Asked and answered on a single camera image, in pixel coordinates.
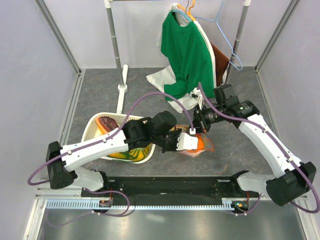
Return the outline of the clear zip top bag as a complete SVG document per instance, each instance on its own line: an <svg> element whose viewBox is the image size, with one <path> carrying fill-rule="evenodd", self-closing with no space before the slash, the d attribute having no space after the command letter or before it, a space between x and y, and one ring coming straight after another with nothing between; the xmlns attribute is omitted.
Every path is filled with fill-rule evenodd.
<svg viewBox="0 0 320 240"><path fill-rule="evenodd" d="M212 141L204 133L191 134L187 125L180 124L177 124L171 130L181 131L177 140L177 151L186 156L195 158L203 152L215 151Z"/></svg>

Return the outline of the orange toy orange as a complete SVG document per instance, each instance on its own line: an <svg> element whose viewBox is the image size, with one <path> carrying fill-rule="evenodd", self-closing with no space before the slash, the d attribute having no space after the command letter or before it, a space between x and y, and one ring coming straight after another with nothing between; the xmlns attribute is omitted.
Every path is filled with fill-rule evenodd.
<svg viewBox="0 0 320 240"><path fill-rule="evenodd" d="M199 138L198 141L197 141L197 147L196 149L190 149L190 150L187 150L188 153L192 153L192 154L195 154L195 153L200 153L200 152L203 152L206 150L206 146L205 146L205 143L204 141Z"/></svg>

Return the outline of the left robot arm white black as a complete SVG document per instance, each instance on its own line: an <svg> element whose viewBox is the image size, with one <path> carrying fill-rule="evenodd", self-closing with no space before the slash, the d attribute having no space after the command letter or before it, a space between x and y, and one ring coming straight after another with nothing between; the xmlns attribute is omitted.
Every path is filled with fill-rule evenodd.
<svg viewBox="0 0 320 240"><path fill-rule="evenodd" d="M82 169L82 165L149 145L160 146L164 153L177 152L183 132L175 127L176 123L170 112L163 111L153 118L126 121L111 132L74 145L51 142L46 155L50 188L58 190L76 185L93 191L99 197L106 196L110 191L107 175L102 171Z"/></svg>

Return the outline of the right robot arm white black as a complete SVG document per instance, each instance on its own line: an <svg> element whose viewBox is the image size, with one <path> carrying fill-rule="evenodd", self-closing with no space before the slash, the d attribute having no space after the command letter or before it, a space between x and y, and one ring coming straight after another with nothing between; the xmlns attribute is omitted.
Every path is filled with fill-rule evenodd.
<svg viewBox="0 0 320 240"><path fill-rule="evenodd" d="M312 192L316 202L312 212L319 212L320 198L313 186L315 165L304 163L285 147L257 107L250 100L239 101L230 84L218 86L213 92L215 104L205 95L202 85L193 91L199 99L198 106L193 109L193 125L197 131L207 133L212 124L222 121L233 124L254 144L272 170L271 174L246 170L234 174L235 181L229 184L230 193L240 197L245 192L256 192L268 196L278 206L284 206Z"/></svg>

